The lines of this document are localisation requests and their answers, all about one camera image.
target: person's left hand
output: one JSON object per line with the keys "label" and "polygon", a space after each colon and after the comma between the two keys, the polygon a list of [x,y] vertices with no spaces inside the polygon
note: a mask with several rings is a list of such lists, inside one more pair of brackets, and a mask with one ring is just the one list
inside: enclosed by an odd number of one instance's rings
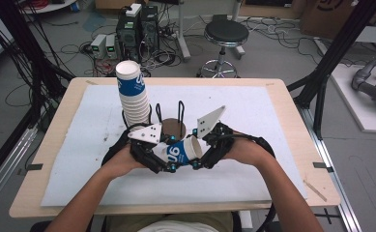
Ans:
{"label": "person's left hand", "polygon": [[113,180],[117,177],[126,175],[134,168],[143,167],[145,166],[136,161],[130,154],[130,144],[128,144],[104,164],[101,167],[100,172],[102,172],[106,178]]}

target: white 3d-printed part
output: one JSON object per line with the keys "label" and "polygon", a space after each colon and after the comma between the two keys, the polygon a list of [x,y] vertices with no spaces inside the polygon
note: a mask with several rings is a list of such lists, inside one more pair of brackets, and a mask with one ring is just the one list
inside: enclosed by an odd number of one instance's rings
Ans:
{"label": "white 3d-printed part", "polygon": [[206,134],[212,131],[225,110],[226,106],[223,105],[221,108],[218,108],[197,119],[197,137],[203,138]]}
{"label": "white 3d-printed part", "polygon": [[158,144],[160,141],[161,123],[153,124],[144,129],[135,130],[128,134],[129,138]]}

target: black stool seat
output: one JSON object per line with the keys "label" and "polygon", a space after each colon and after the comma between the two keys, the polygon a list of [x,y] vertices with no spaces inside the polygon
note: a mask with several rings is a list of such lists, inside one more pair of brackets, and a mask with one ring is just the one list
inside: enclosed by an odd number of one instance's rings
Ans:
{"label": "black stool seat", "polygon": [[214,44],[239,46],[246,42],[248,30],[239,22],[221,19],[206,25],[205,37]]}

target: table leg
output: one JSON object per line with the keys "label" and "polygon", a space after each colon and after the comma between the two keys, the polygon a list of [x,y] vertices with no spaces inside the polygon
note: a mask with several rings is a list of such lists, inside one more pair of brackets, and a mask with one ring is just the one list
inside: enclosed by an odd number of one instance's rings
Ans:
{"label": "table leg", "polygon": [[184,0],[179,0],[179,31],[176,32],[176,37],[178,38],[179,48],[182,50],[184,56],[184,61],[190,59],[190,53],[188,51],[188,46],[184,38]]}
{"label": "table leg", "polygon": [[[239,16],[240,6],[242,5],[242,0],[236,0],[235,5],[233,6],[232,20],[237,21]],[[245,55],[245,51],[241,46],[235,47],[236,52],[239,54],[239,60]]]}

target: white shirt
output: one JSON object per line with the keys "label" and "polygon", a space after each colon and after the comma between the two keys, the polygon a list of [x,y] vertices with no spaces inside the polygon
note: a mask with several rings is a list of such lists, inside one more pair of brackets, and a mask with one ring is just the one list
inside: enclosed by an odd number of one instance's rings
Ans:
{"label": "white shirt", "polygon": [[162,220],[146,226],[138,232],[217,232],[212,226],[176,220]]}

